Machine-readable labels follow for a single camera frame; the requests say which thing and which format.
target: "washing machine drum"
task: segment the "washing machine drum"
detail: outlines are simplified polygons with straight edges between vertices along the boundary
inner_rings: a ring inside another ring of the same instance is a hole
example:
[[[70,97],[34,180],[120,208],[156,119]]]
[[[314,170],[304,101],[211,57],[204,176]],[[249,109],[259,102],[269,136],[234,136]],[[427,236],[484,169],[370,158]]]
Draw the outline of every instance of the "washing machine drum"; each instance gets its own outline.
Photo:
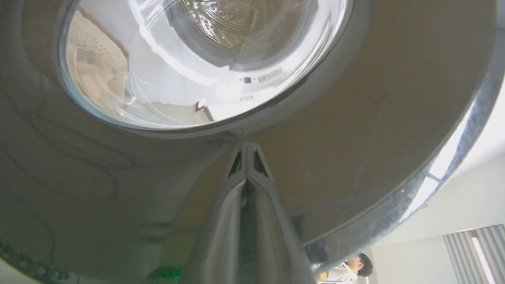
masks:
[[[3,1],[0,282],[312,281],[461,162],[503,2]]]

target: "green object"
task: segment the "green object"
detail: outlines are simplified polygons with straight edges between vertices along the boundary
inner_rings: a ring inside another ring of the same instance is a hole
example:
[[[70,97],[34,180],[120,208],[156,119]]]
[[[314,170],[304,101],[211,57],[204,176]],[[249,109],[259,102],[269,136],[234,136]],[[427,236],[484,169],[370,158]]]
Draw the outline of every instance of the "green object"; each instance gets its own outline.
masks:
[[[182,274],[180,266],[161,266],[151,272],[147,279],[171,279],[172,283],[179,283]]]

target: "white shirt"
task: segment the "white shirt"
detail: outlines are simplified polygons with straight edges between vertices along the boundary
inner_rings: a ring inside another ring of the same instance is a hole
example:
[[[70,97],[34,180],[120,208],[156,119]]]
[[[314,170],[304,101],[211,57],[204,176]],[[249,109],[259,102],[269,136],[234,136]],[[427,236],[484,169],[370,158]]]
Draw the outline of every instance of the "white shirt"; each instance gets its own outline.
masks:
[[[357,279],[358,276],[356,273],[354,273],[354,271],[352,271],[349,266],[347,266],[347,264],[342,262],[340,265],[335,266],[328,271],[327,280],[318,280],[318,284],[350,282],[356,281]]]

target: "white wall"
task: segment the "white wall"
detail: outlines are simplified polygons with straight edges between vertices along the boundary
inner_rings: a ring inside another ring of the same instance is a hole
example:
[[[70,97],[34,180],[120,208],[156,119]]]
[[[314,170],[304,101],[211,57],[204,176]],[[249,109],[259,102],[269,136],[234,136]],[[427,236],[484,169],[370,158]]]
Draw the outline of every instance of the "white wall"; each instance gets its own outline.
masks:
[[[37,284],[35,280],[19,273],[17,270],[0,260],[0,281],[9,284]]]
[[[455,177],[395,231],[383,246],[505,223],[505,155]]]
[[[458,284],[443,237],[372,247],[380,284]]]

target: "person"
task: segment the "person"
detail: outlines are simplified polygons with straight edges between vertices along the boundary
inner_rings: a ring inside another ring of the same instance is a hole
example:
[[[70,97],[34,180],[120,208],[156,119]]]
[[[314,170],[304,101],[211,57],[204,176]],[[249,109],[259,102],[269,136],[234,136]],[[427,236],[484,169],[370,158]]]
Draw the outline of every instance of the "person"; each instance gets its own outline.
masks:
[[[358,275],[367,277],[372,273],[372,261],[364,253],[360,253],[340,265],[317,275],[318,283],[340,283],[358,280]]]

